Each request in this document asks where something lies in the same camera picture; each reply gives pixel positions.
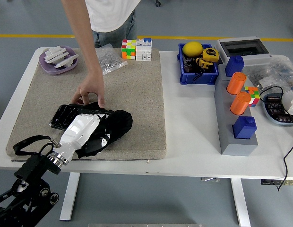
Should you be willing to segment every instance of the purple dish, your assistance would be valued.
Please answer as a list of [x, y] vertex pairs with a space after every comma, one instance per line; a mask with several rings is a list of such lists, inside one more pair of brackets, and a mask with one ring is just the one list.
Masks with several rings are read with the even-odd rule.
[[[61, 48], [66, 48], [66, 50], [69, 52], [69, 54], [66, 56], [66, 58], [70, 57], [70, 56], [74, 56], [76, 55], [76, 53], [74, 52], [74, 50], [69, 47], [69, 46], [60, 46]], [[57, 74], [61, 74], [63, 72], [66, 72], [66, 71], [69, 71], [71, 70], [72, 68], [74, 68], [76, 65], [77, 65], [77, 58], [73, 60], [73, 65], [70, 66], [70, 67], [59, 67], [59, 68], [55, 68], [55, 64], [48, 64], [45, 62], [44, 58], [45, 58], [46, 54], [45, 53], [42, 53], [40, 56], [39, 56], [39, 63], [41, 64], [42, 66], [42, 69], [45, 70], [47, 73], [49, 74], [52, 74], [52, 75], [57, 75]]]

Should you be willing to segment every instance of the cable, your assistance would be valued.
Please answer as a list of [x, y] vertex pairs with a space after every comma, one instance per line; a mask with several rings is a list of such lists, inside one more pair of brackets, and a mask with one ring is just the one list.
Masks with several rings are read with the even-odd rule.
[[51, 152], [53, 151], [53, 149], [54, 149], [54, 145], [53, 145], [53, 143], [46, 143], [45, 145], [43, 145], [43, 147], [40, 149], [40, 151], [38, 152], [38, 154], [39, 155], [41, 155], [41, 153], [42, 153], [42, 151], [47, 147], [47, 146], [49, 146], [49, 145], [51, 145], [51, 150], [47, 153], [47, 155], [46, 156], [48, 156], [49, 154], [51, 154]]
[[200, 66], [199, 66], [199, 60], [200, 60], [200, 58], [197, 60], [197, 65], [196, 65], [196, 69], [198, 69], [199, 70], [199, 72], [196, 72], [195, 73], [195, 77], [193, 78], [193, 81], [196, 81], [198, 78], [200, 78], [202, 75], [203, 75], [203, 73], [204, 73], [204, 69], [203, 68], [201, 68]]
[[278, 87], [278, 88], [281, 89], [280, 102], [282, 101], [282, 96], [283, 96], [283, 94], [284, 94], [284, 93], [283, 93], [283, 88], [281, 88], [280, 86], [272, 86], [272, 87], [270, 87], [270, 88], [268, 88], [268, 89], [265, 89], [264, 91], [262, 91], [262, 92], [260, 93], [259, 97], [260, 97], [260, 100], [261, 100], [263, 103], [266, 104], [267, 102], [265, 102], [265, 101], [261, 98], [261, 94], [263, 94], [264, 92], [266, 92], [266, 91], [272, 89], [273, 87]]
[[284, 180], [281, 182], [280, 186], [277, 187], [278, 191], [280, 190], [281, 186], [283, 185], [283, 183], [285, 182], [285, 180], [287, 179], [287, 175], [288, 175], [288, 168], [287, 168], [287, 164], [286, 164], [286, 157], [290, 154], [290, 152], [293, 150], [293, 146], [292, 148], [289, 150], [289, 152], [284, 156], [283, 158], [283, 161], [284, 161], [284, 164], [285, 164], [285, 169], [286, 169], [286, 173], [285, 173], [285, 177], [284, 177]]
[[[283, 89], [282, 89], [280, 86], [273, 86], [273, 87], [278, 87], [278, 88], [281, 89], [280, 103], [282, 103], [282, 96], [283, 96], [283, 94], [284, 94], [284, 93], [283, 93]], [[266, 92], [266, 91], [272, 89], [273, 87], [270, 87], [270, 88], [268, 88], [268, 89], [265, 89], [264, 91], [262, 91], [262, 92], [259, 94], [260, 100], [261, 100], [262, 102], [264, 102], [265, 104], [266, 104], [267, 102], [265, 102], [263, 99], [261, 99], [261, 94], [263, 94], [264, 92]], [[284, 110], [284, 111], [289, 115], [289, 117], [292, 118], [291, 114], [290, 114], [290, 113], [289, 113], [284, 107], [281, 108], [281, 110]], [[283, 158], [283, 162], [284, 162], [284, 165], [285, 165], [286, 172], [285, 172], [284, 180], [281, 182], [280, 186], [277, 187], [278, 191], [280, 191], [281, 186], [284, 184], [284, 182], [285, 182], [286, 179], [287, 179], [288, 168], [287, 168], [287, 164], [286, 164], [285, 159], [286, 159], [286, 157], [291, 153], [292, 150], [293, 150], [293, 146], [292, 146], [292, 148], [289, 150], [289, 152], [288, 152], [288, 153], [284, 156], [284, 158]]]

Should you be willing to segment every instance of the white block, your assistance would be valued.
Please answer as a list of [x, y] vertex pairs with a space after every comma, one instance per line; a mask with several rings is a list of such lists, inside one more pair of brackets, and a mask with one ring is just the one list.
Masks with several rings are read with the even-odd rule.
[[283, 94], [282, 104], [287, 111], [293, 108], [293, 91], [288, 91]]
[[69, 67], [73, 64], [73, 60], [76, 59], [79, 55], [76, 54], [76, 55], [73, 55], [73, 56], [70, 56], [69, 58], [61, 61], [60, 63], [56, 64], [54, 67], [55, 68], [59, 68], [61, 66], [66, 66], [66, 67]]
[[49, 61], [46, 61], [46, 60], [45, 60], [45, 62], [48, 63], [48, 64], [51, 64], [51, 63], [56, 64], [56, 63], [60, 62], [61, 59], [63, 60], [63, 58], [64, 58], [65, 56], [67, 56], [68, 54], [69, 54], [69, 52], [62, 53], [62, 54], [56, 56], [55, 58], [52, 58], [52, 59], [49, 60]]
[[56, 46], [56, 47], [51, 47], [48, 51], [45, 52], [46, 56], [50, 56], [52, 54], [55, 54], [56, 52], [60, 51], [61, 47]]
[[64, 53], [65, 51], [67, 51], [66, 48], [62, 48], [60, 51], [57, 51], [57, 52], [54, 53], [54, 54], [51, 54], [51, 55], [45, 56], [44, 59], [47, 60], [47, 61], [49, 61], [49, 60], [51, 60], [52, 58], [55, 58], [56, 56], [58, 56], [58, 55]]

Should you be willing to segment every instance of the blue bin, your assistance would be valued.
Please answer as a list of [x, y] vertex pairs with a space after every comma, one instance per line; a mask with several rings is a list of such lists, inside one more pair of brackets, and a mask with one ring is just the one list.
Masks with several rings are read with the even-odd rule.
[[[214, 85], [215, 81], [218, 77], [218, 67], [217, 64], [214, 63], [213, 67], [211, 67], [210, 72], [203, 73], [201, 77], [199, 77], [197, 80], [193, 81], [193, 79], [196, 77], [195, 73], [186, 73], [183, 68], [183, 55], [182, 55], [182, 48], [185, 44], [178, 44], [179, 47], [179, 54], [177, 55], [177, 58], [179, 60], [180, 65], [180, 83], [182, 85], [187, 84], [208, 84], [208, 85]], [[211, 48], [211, 44], [202, 44], [203, 49]]]

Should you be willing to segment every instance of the person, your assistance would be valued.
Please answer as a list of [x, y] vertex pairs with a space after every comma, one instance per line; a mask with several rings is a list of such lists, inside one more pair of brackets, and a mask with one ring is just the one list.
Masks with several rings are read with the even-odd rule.
[[96, 47], [111, 43], [121, 47], [123, 39], [136, 39], [135, 7], [140, 0], [61, 0], [69, 24], [81, 48], [87, 76], [77, 87], [72, 103], [89, 104], [89, 93], [105, 107], [103, 72]]

